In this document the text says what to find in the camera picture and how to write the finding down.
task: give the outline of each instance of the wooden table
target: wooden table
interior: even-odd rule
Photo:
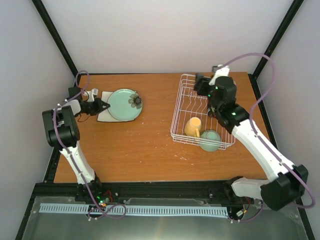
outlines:
[[[227,180],[235,176],[266,178],[262,168],[239,142],[226,150],[206,152],[199,146],[173,142],[170,127],[181,73],[91,75],[88,90],[137,90],[143,100],[132,122],[98,122],[97,116],[78,123],[82,151],[102,182]],[[256,101],[248,74],[232,72],[237,103],[248,112]],[[82,76],[80,87],[87,82]],[[257,107],[253,119],[267,136]],[[61,156],[55,183],[76,182]]]

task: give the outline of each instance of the black metal frame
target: black metal frame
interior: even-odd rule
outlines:
[[[284,16],[280,26],[278,27],[275,35],[273,36],[270,44],[268,45],[265,54],[271,56],[282,36],[284,35],[289,24],[293,20],[295,14],[299,10],[304,0],[294,0],[288,9],[286,15]],[[72,74],[76,76],[78,70],[70,57],[59,33],[54,26],[45,6],[41,0],[32,0],[34,6],[39,12],[44,24],[48,28],[53,40],[55,41],[57,47],[59,48],[64,60],[69,66]],[[265,67],[267,60],[261,58],[253,74],[248,74],[250,83],[255,94],[256,99],[261,96],[257,79]],[[259,109],[262,114],[263,121],[265,123],[267,133],[270,138],[270,142],[277,147],[276,139],[272,132],[272,128],[268,119],[266,108],[264,103],[259,104]],[[16,240],[20,240],[23,237],[29,215],[34,204],[35,197],[38,196],[60,196],[60,197],[76,197],[78,193],[76,183],[53,183],[55,174],[57,171],[59,163],[60,153],[58,149],[53,149],[49,165],[43,180],[43,183],[37,183],[32,192],[29,204],[26,208],[23,220],[21,222]],[[113,194],[118,193],[117,196],[113,196],[116,201],[123,201],[131,197],[140,197],[140,198],[184,198],[184,199],[198,199],[203,201],[209,201],[210,203],[219,203],[228,208],[236,208],[239,203],[236,202],[231,204],[227,202],[221,195],[223,192],[223,183],[225,181],[195,181],[195,182],[153,182],[153,183],[103,183],[105,188],[112,189]],[[296,201],[298,204],[303,204],[299,198]],[[314,240],[313,235],[306,211],[302,208],[299,209],[299,213],[306,231],[307,237],[310,240]]]

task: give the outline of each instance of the gray wall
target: gray wall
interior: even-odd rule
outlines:
[[[51,154],[41,113],[73,77],[30,0],[2,1],[0,29],[0,239],[12,240]]]
[[[75,65],[96,73],[210,71],[264,52],[292,0],[44,0]],[[252,72],[257,57],[235,62]]]
[[[289,159],[309,170],[308,185],[317,196],[316,208],[308,217],[316,239],[320,239],[320,1],[304,1],[272,55],[277,82],[265,107],[277,145]],[[261,92],[271,80],[268,65],[258,79]],[[310,199],[305,194],[305,204]]]

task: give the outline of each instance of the wire dish rack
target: wire dish rack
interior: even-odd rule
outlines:
[[[218,146],[220,150],[225,150],[236,142],[236,138],[221,127],[216,118],[208,117],[208,98],[197,95],[197,92],[194,91],[195,82],[195,75],[181,75],[170,129],[173,141],[196,146],[199,144],[214,145]],[[214,130],[220,135],[221,141],[187,136],[184,128],[192,117],[201,119],[200,134],[206,130]]]

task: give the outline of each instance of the bowl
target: bowl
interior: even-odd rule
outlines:
[[[204,131],[201,135],[200,135],[200,138],[201,139],[207,139],[207,140],[213,140],[213,141],[218,141],[218,142],[221,142],[221,137],[219,135],[219,133],[217,133],[216,131],[214,130],[206,130]],[[207,152],[214,152],[214,151],[217,151],[220,146],[217,146],[217,145],[212,145],[214,143],[212,142],[207,142],[207,143],[199,143],[199,146],[207,151]]]

